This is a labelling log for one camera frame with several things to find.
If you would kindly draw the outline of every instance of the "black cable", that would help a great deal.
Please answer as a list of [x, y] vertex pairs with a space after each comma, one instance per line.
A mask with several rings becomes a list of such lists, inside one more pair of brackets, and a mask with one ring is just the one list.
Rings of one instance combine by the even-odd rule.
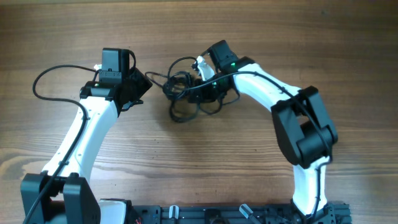
[[200, 54], [200, 56], [205, 56], [205, 54], [208, 54], [209, 50], [205, 50], [202, 54]]
[[97, 71], [95, 71], [94, 78], [93, 78], [93, 82], [95, 82], [95, 80], [96, 80], [96, 78], [97, 78], [97, 75], [98, 75], [98, 73], [100, 72], [100, 70], [101, 70], [101, 69], [98, 69]]
[[136, 70], [136, 55], [132, 50], [129, 50], [129, 54], [132, 56], [132, 59], [134, 59], [134, 64], [130, 68], [129, 74], [132, 74]]
[[319, 206], [319, 201], [321, 200], [321, 168], [325, 165], [331, 164], [333, 162], [333, 156], [330, 154], [329, 155], [329, 161], [321, 163], [315, 171], [317, 172], [317, 196], [315, 197], [315, 206], [312, 210], [311, 216], [308, 218], [308, 223], [312, 223], [312, 221], [315, 219], [315, 216], [317, 215], [317, 210]]
[[[189, 117], [177, 116], [174, 113], [174, 111], [177, 111], [175, 109], [176, 101], [184, 99], [189, 94], [189, 91], [187, 91], [187, 90], [189, 90], [190, 87], [194, 86], [194, 77], [189, 72], [179, 71], [179, 72], [171, 75], [171, 71], [172, 71], [173, 67], [177, 63], [181, 62], [182, 60], [194, 60], [197, 63], [197, 60], [194, 57], [182, 57], [182, 58], [179, 58], [176, 61], [174, 61], [173, 64], [171, 64], [171, 66], [168, 69], [167, 75], [163, 75], [163, 74], [157, 73], [157, 72], [146, 72], [145, 73], [145, 76], [152, 83], [155, 83], [155, 85], [161, 87], [163, 89], [163, 92], [165, 93], [166, 97], [172, 101], [170, 104], [169, 114], [173, 121], [176, 121], [178, 123], [190, 121], [197, 117], [199, 111], [202, 111], [202, 112], [206, 113], [207, 115], [213, 115], [213, 114], [221, 111], [221, 109], [224, 105], [234, 103], [240, 99], [239, 91], [236, 89], [236, 87], [234, 87], [237, 97], [230, 102], [223, 103], [223, 98], [225, 97], [225, 95], [221, 95], [219, 98], [216, 99], [217, 102], [219, 103], [219, 107], [216, 110], [214, 110], [214, 111], [204, 110], [201, 107], [201, 103], [197, 103], [197, 109], [193, 113], [192, 116], [189, 116]], [[155, 81], [153, 78], [149, 77], [149, 75], [152, 75], [152, 76], [156, 75], [156, 76], [159, 76], [162, 78], [166, 78], [167, 81], [162, 85], [159, 82]]]
[[58, 176], [58, 174], [61, 172], [61, 170], [63, 169], [64, 165], [67, 163], [70, 154], [73, 152], [73, 149], [76, 146], [76, 143], [78, 142], [81, 134], [83, 133], [83, 130], [86, 126], [86, 122], [87, 122], [87, 111], [85, 109], [85, 107], [83, 105], [81, 105], [79, 102], [75, 101], [75, 100], [69, 100], [69, 99], [65, 99], [65, 98], [50, 98], [50, 97], [44, 97], [44, 96], [40, 96], [39, 94], [37, 94], [36, 92], [36, 84], [39, 81], [39, 79], [45, 75], [47, 72], [55, 70], [57, 68], [80, 68], [80, 69], [84, 69], [87, 71], [91, 71], [91, 72], [95, 72], [95, 70], [90, 69], [90, 68], [86, 68], [86, 67], [82, 67], [82, 66], [78, 66], [78, 65], [58, 65], [58, 66], [54, 66], [52, 68], [49, 68], [47, 70], [45, 70], [44, 72], [42, 72], [33, 82], [33, 86], [32, 86], [32, 90], [33, 90], [33, 94], [41, 99], [41, 100], [49, 100], [49, 101], [61, 101], [61, 102], [68, 102], [68, 103], [73, 103], [75, 105], [77, 105], [83, 112], [83, 117], [82, 117], [82, 122], [81, 122], [81, 126], [79, 129], [79, 132], [76, 135], [76, 138], [73, 140], [72, 144], [70, 145], [67, 153], [65, 154], [65, 156], [63, 157], [62, 161], [60, 161], [59, 166], [57, 167], [57, 169], [55, 170], [55, 172], [53, 173], [53, 175], [51, 176], [51, 178], [49, 179], [49, 181], [44, 185], [43, 189], [40, 191], [39, 196], [37, 196], [35, 202], [33, 203], [33, 205], [31, 206], [29, 212], [27, 213], [25, 220], [23, 222], [23, 224], [28, 224], [29, 220], [32, 218], [33, 212], [36, 209], [36, 207], [38, 206], [38, 204], [40, 203], [40, 201], [43, 199], [44, 195], [47, 194], [47, 192], [49, 191], [52, 182], [55, 180], [55, 178]]

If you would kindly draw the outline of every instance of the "wooden surface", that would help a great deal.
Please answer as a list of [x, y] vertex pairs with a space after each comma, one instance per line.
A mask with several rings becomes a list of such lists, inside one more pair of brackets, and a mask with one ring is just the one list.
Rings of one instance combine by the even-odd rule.
[[[58, 64], [92, 67], [103, 47], [129, 48], [142, 71], [226, 39], [291, 85], [319, 88], [339, 134], [326, 196], [355, 223], [398, 220], [398, 5], [394, 1], [191, 1], [0, 7], [0, 223], [24, 218], [19, 187], [39, 173], [77, 110], [38, 100], [34, 78]], [[39, 85], [78, 99], [92, 73], [64, 69]], [[292, 166], [270, 114], [244, 96], [214, 116], [173, 123], [155, 86], [105, 137], [96, 198], [135, 205], [289, 203]]]

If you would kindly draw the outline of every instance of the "black bracket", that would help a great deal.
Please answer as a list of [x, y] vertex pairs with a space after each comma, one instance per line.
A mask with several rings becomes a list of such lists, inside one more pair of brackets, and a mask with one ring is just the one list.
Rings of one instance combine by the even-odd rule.
[[293, 99], [279, 101], [271, 107], [280, 150], [291, 164], [299, 164], [306, 169], [313, 161], [323, 156], [330, 156], [331, 147], [337, 142], [338, 135], [315, 87], [310, 86], [300, 90], [295, 98], [306, 107], [315, 120], [315, 125], [320, 129], [330, 149], [328, 152], [310, 121], [299, 123], [297, 117], [302, 115], [302, 112]]
[[[243, 60], [238, 59], [225, 40], [213, 44], [207, 52], [209, 53], [216, 70], [220, 69], [221, 73], [217, 73], [211, 79], [206, 81], [203, 81], [201, 78], [196, 79], [193, 86], [199, 86], [204, 83], [212, 83], [212, 85], [190, 90], [188, 97], [189, 103], [211, 103], [224, 98], [228, 90], [231, 88], [236, 89], [233, 77], [225, 77], [217, 82], [214, 82], [214, 80], [229, 73], [238, 71], [239, 68], [235, 67], [236, 62], [247, 62], [246, 58]], [[231, 64], [234, 65], [234, 70], [230, 69]], [[193, 69], [197, 70], [196, 64], [193, 64]]]
[[87, 82], [80, 90], [80, 98], [89, 96], [105, 97], [105, 100], [115, 101], [118, 115], [126, 103], [141, 104], [139, 101], [152, 86], [149, 79], [138, 68], [129, 69], [130, 50], [107, 49], [102, 51], [102, 69], [99, 72], [99, 82]]
[[[49, 179], [50, 176], [46, 173], [25, 175], [21, 183], [25, 214], [28, 214]], [[51, 197], [57, 196], [60, 192], [63, 193], [64, 201], [53, 201]], [[67, 178], [56, 177], [52, 182], [50, 190], [39, 202], [29, 223], [45, 223], [51, 220], [56, 223], [100, 223], [100, 206], [84, 177], [71, 174]]]

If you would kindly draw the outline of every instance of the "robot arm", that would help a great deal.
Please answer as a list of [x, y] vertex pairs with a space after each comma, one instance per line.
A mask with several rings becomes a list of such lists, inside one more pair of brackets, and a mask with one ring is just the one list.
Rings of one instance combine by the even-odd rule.
[[[296, 86], [283, 83], [265, 72], [259, 64], [250, 58], [238, 59], [229, 49], [225, 40], [211, 46], [208, 53], [215, 67], [218, 67], [223, 75], [239, 72], [238, 75], [233, 75], [237, 90], [251, 96], [272, 113], [280, 150], [293, 165], [295, 183], [293, 203], [296, 208], [300, 210], [303, 216], [311, 215], [317, 202], [317, 190], [319, 190], [317, 211], [321, 210], [327, 203], [325, 197], [326, 166], [321, 166], [321, 164], [327, 163], [331, 154], [328, 154], [330, 152], [326, 150], [312, 125], [318, 126], [321, 130], [329, 148], [337, 142], [338, 137], [317, 89], [311, 86], [301, 90]], [[199, 68], [199, 71], [208, 70], [206, 63], [202, 62], [198, 65], [199, 67], [200, 65], [207, 67], [207, 69]], [[302, 111], [298, 110], [291, 97], [268, 79], [256, 76], [253, 73], [266, 76], [294, 96], [297, 101], [303, 102], [317, 123], [311, 124], [308, 121], [300, 125], [297, 117], [301, 115]], [[201, 74], [201, 76], [207, 77], [209, 80], [211, 74], [210, 72], [210, 75], [208, 73]], [[319, 186], [317, 184], [318, 172], [320, 172]]]
[[[213, 45], [208, 52], [216, 68], [221, 70], [222, 75], [232, 75], [231, 79], [239, 92], [253, 97], [272, 113], [280, 150], [293, 165], [295, 182], [295, 192], [292, 199], [295, 207], [293, 212], [296, 214], [295, 211], [299, 211], [299, 219], [303, 220], [302, 223], [308, 223], [306, 219], [308, 215], [313, 214], [314, 205], [318, 200], [317, 197], [319, 196], [319, 205], [316, 212], [323, 209], [327, 203], [324, 193], [326, 167], [321, 166], [321, 164], [331, 158], [331, 151], [326, 148], [331, 148], [337, 142], [336, 129], [327, 115], [317, 89], [311, 86], [301, 90], [296, 86], [281, 82], [266, 73], [250, 58], [238, 59], [230, 51], [224, 40]], [[220, 213], [217, 217], [228, 216], [227, 214], [229, 214], [231, 218], [239, 218], [232, 213], [231, 208], [226, 208], [226, 213], [222, 212], [223, 208], [215, 209], [214, 207], [208, 210], [191, 208], [179, 212], [179, 208], [175, 205], [170, 208], [154, 206], [150, 207], [154, 212], [148, 213], [148, 206], [133, 208], [129, 200], [101, 199], [99, 202], [96, 201], [88, 182], [101, 143], [110, 127], [116, 122], [120, 112], [131, 105], [140, 103], [139, 98], [152, 85], [139, 70], [135, 70], [129, 77], [126, 76], [129, 70], [128, 61], [126, 62], [128, 55], [126, 56], [126, 54], [125, 50], [120, 49], [103, 50], [103, 64], [102, 70], [99, 72], [99, 82], [87, 82], [80, 92], [80, 103], [85, 107], [89, 117], [84, 132], [69, 157], [68, 163], [53, 183], [51, 191], [40, 200], [39, 206], [27, 223], [100, 222], [102, 224], [124, 224], [143, 223], [141, 222], [142, 219], [145, 220], [145, 223], [162, 223], [160, 220], [165, 219], [166, 214], [169, 214], [169, 219], [165, 220], [165, 223], [181, 223], [178, 221], [181, 217], [184, 219], [184, 217], [192, 216], [197, 222], [198, 215], [204, 214], [206, 220], [207, 214], [212, 216], [218, 212]], [[212, 78], [217, 75], [201, 56], [198, 60], [198, 71], [204, 82], [212, 82]], [[272, 82], [289, 92], [290, 96]], [[297, 117], [302, 114], [302, 111], [296, 105], [298, 101], [305, 105], [315, 123], [308, 121], [300, 124], [297, 121]], [[21, 194], [25, 213], [30, 210], [43, 185], [57, 169], [59, 161], [62, 160], [74, 140], [82, 123], [81, 112], [81, 109], [79, 109], [62, 145], [51, 161], [45, 165], [43, 172], [40, 175], [27, 174], [22, 181]], [[320, 129], [323, 139], [313, 126]], [[59, 192], [62, 192], [64, 196], [63, 209], [61, 210], [54, 209], [59, 206], [56, 206], [50, 199]], [[264, 212], [264, 209], [253, 210], [247, 205], [242, 205], [241, 209], [237, 209], [236, 212], [240, 211], [253, 223], [261, 223], [254, 214], [261, 214], [260, 211]], [[323, 213], [325, 219], [330, 219], [330, 215]], [[264, 213], [265, 222], [263, 223], [268, 223], [269, 218], [275, 221], [279, 220], [278, 223], [291, 223], [279, 215], [268, 214], [268, 212]], [[185, 219], [182, 223], [189, 223], [189, 221]]]

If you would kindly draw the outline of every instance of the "white plastic casing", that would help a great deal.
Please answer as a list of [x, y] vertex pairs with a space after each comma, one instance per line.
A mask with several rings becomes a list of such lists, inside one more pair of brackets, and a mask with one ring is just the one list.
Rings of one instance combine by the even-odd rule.
[[214, 70], [205, 62], [205, 59], [202, 56], [198, 56], [198, 75], [201, 76], [203, 81], [206, 81], [214, 76]]
[[[90, 183], [90, 175], [95, 158], [106, 133], [118, 118], [118, 111], [114, 101], [107, 101], [103, 97], [89, 96], [87, 99], [80, 100], [80, 103], [86, 108], [89, 120], [75, 146], [75, 150], [70, 155], [69, 164], [64, 166], [58, 176], [68, 177], [74, 172], [78, 173], [80, 177], [85, 177], [87, 182]], [[50, 162], [43, 168], [43, 171], [48, 171], [48, 175], [53, 175], [59, 166], [59, 162], [63, 159], [73, 140], [76, 138], [83, 122], [82, 117], [83, 113], [79, 108], [75, 120], [61, 146]]]
[[126, 204], [117, 200], [100, 200], [101, 224], [123, 224], [126, 218]]
[[[311, 214], [316, 202], [317, 196], [317, 171], [316, 168], [329, 161], [329, 157], [322, 157], [311, 163], [308, 169], [300, 165], [293, 166], [294, 174], [294, 194], [293, 203], [303, 214]], [[326, 166], [321, 167], [321, 191], [320, 201], [317, 211], [321, 210], [328, 200], [325, 197], [325, 172]]]
[[[279, 81], [270, 74], [266, 73], [260, 65], [252, 63], [246, 65], [238, 70], [239, 72], [257, 72], [267, 76], [271, 80], [284, 87], [292, 95], [296, 95], [300, 88], [290, 86]], [[265, 106], [269, 111], [279, 100], [287, 100], [290, 97], [283, 93], [280, 89], [275, 87], [272, 83], [264, 78], [252, 74], [239, 74], [234, 76], [236, 88], [241, 93], [245, 93], [253, 97], [260, 104]], [[303, 169], [301, 166], [293, 166], [295, 190], [293, 195], [293, 202], [297, 208], [305, 215], [311, 214], [315, 205], [317, 196], [317, 173], [316, 168], [322, 162], [326, 162], [329, 158], [322, 157], [313, 162], [308, 169]], [[325, 197], [325, 172], [326, 166], [321, 168], [321, 194], [318, 210], [326, 205]]]

